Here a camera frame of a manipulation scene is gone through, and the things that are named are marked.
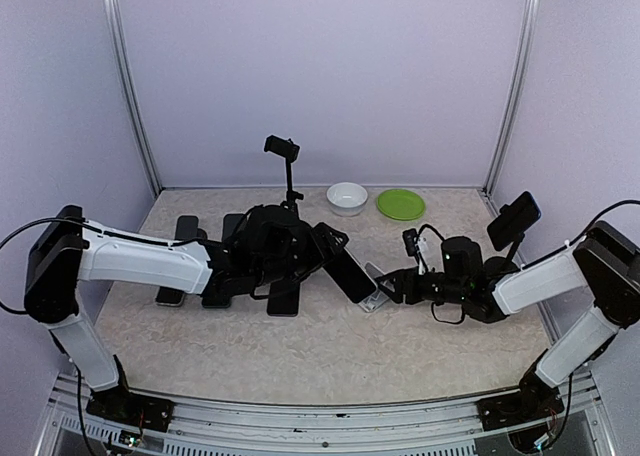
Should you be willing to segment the white desktop phone stand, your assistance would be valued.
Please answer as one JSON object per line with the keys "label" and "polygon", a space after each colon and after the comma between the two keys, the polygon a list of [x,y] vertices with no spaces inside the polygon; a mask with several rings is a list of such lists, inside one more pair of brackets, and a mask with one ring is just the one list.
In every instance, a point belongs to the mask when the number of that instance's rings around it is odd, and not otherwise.
{"label": "white desktop phone stand", "polygon": [[[383,271],[371,262],[367,262],[364,266],[366,273],[374,279],[376,276],[383,274]],[[362,300],[358,306],[366,313],[373,313],[385,305],[388,300],[377,289],[374,293]]]}

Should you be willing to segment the tall black clamp phone mount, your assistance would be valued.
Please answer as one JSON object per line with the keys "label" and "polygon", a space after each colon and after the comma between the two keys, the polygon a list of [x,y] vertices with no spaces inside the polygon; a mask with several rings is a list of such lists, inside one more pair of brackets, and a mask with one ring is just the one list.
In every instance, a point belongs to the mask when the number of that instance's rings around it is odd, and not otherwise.
{"label": "tall black clamp phone mount", "polygon": [[304,195],[294,190],[292,165],[298,158],[300,146],[294,143],[291,139],[283,139],[276,135],[270,135],[265,140],[264,151],[266,153],[273,153],[284,159],[286,196],[282,206],[297,214],[298,201],[302,201],[304,199]]}

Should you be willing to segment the dark grey folding phone stand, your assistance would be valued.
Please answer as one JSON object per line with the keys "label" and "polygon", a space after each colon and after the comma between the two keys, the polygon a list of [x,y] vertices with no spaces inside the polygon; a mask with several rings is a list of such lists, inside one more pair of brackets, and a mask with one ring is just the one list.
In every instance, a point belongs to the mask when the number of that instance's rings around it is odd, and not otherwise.
{"label": "dark grey folding phone stand", "polygon": [[195,215],[181,215],[177,219],[175,239],[179,241],[206,240],[206,231],[199,227],[199,218]]}

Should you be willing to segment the phone with clear case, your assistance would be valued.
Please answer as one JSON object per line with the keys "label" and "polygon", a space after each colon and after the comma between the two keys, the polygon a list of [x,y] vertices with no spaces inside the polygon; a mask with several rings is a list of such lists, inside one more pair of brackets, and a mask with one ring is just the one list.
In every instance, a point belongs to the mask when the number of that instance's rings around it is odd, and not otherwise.
{"label": "phone with clear case", "polygon": [[181,307],[185,301],[185,293],[166,287],[160,287],[155,296],[155,303],[159,306]]}

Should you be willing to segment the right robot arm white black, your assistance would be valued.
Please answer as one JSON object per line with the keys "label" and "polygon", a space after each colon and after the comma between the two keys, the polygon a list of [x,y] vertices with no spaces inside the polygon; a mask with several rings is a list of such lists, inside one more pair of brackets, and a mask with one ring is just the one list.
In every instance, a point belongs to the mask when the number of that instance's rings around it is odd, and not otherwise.
{"label": "right robot arm white black", "polygon": [[523,420],[535,418],[559,386],[586,361],[596,357],[622,329],[639,321],[639,249],[605,221],[597,221],[575,241],[534,264],[509,273],[502,258],[487,260],[472,275],[400,269],[376,277],[394,303],[430,301],[454,304],[476,321],[492,324],[526,307],[587,288],[592,306],[530,367],[513,395],[511,409]]}

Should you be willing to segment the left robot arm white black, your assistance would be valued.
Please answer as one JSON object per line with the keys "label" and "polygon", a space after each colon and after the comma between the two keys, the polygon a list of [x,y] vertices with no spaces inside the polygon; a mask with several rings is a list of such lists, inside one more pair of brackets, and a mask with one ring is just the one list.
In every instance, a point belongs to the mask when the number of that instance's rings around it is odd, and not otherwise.
{"label": "left robot arm white black", "polygon": [[348,237],[310,225],[282,206],[247,211],[222,241],[145,237],[119,232],[64,207],[29,252],[24,308],[43,324],[83,374],[102,406],[121,421],[140,410],[123,370],[76,298],[80,281],[165,287],[204,299],[256,298],[272,283],[295,286],[344,255]]}

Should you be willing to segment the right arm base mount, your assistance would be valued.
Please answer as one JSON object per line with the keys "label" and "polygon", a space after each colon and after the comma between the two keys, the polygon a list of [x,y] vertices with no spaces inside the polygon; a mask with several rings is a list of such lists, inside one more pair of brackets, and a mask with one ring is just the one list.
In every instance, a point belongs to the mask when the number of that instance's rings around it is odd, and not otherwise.
{"label": "right arm base mount", "polygon": [[524,373],[515,392],[480,399],[477,403],[484,431],[528,423],[565,410],[556,386],[536,375],[539,357]]}

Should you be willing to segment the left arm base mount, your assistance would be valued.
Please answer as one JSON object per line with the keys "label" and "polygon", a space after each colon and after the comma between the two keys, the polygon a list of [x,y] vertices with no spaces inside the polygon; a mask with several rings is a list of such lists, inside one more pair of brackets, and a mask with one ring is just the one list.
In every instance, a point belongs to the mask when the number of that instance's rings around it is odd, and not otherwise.
{"label": "left arm base mount", "polygon": [[117,384],[102,391],[91,390],[87,412],[105,420],[135,426],[139,430],[166,433],[173,415],[174,402],[133,392],[117,356],[114,361],[118,371]]}

